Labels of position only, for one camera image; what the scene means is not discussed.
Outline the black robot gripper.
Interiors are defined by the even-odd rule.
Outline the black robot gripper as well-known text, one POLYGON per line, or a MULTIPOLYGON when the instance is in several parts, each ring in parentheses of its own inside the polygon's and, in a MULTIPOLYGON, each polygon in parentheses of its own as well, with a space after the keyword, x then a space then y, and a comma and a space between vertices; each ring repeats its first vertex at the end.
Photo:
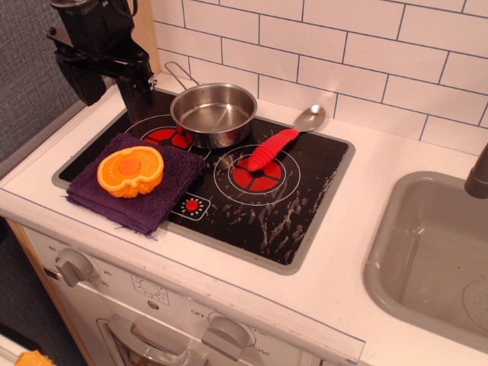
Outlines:
POLYGON ((62 74, 87 106, 101 99, 107 88, 102 76, 116 80, 132 123, 153 108, 156 76, 149 54, 134 41, 138 1, 50 1, 63 25, 47 36, 56 45, 62 74))

